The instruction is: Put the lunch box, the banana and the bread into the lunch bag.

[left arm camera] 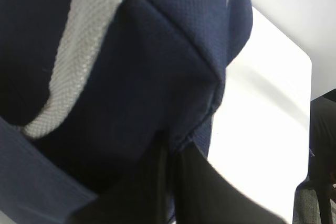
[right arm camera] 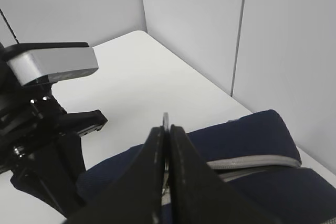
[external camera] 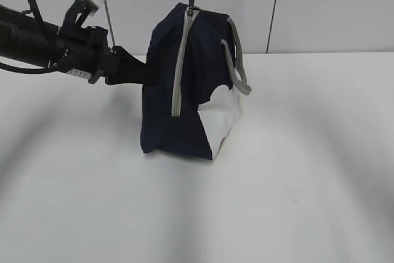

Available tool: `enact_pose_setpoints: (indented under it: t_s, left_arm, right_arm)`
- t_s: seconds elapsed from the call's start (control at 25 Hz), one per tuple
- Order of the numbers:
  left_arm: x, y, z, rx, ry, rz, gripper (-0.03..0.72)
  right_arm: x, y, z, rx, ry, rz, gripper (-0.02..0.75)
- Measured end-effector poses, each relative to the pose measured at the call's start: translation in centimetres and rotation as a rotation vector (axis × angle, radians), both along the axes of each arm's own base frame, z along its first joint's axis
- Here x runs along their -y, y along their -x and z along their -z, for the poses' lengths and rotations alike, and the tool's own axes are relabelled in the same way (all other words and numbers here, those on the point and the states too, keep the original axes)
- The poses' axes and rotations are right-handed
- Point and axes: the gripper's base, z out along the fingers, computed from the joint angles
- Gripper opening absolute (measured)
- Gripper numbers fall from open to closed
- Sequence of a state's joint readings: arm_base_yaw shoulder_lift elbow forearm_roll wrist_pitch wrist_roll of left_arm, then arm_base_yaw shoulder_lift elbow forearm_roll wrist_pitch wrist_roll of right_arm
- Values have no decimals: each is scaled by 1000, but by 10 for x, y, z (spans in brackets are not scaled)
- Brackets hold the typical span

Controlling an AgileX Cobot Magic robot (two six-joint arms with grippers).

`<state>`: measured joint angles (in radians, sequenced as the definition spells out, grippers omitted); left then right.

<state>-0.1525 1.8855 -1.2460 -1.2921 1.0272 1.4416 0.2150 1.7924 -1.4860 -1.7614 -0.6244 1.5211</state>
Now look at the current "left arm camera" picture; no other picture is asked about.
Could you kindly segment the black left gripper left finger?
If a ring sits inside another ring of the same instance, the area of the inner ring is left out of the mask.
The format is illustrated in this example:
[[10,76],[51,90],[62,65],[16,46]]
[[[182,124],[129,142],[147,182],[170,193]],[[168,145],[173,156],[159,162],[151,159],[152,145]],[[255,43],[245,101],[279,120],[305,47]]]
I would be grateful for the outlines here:
[[158,132],[136,167],[66,223],[166,223],[167,141]]

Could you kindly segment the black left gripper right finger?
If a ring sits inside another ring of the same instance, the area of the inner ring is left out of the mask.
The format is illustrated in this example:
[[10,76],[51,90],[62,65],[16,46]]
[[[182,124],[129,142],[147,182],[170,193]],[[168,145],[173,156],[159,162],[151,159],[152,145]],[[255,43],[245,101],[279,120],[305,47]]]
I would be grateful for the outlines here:
[[178,152],[174,164],[177,223],[283,223],[228,183],[194,143]]

